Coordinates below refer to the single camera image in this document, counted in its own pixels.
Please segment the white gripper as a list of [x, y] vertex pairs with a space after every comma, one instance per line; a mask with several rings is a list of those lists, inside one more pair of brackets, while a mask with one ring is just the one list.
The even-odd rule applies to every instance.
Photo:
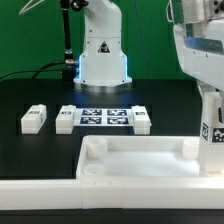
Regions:
[[182, 71], [224, 92], [224, 19], [209, 21], [204, 37], [188, 37], [183, 25], [173, 34]]

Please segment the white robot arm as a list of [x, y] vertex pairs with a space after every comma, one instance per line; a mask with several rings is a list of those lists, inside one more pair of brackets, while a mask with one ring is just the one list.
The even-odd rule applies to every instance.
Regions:
[[[121, 49], [122, 14], [111, 0], [73, 0], [83, 10], [84, 49], [74, 82], [89, 88], [127, 85], [127, 57]], [[167, 19], [182, 71], [224, 92], [224, 0], [169, 0]]]

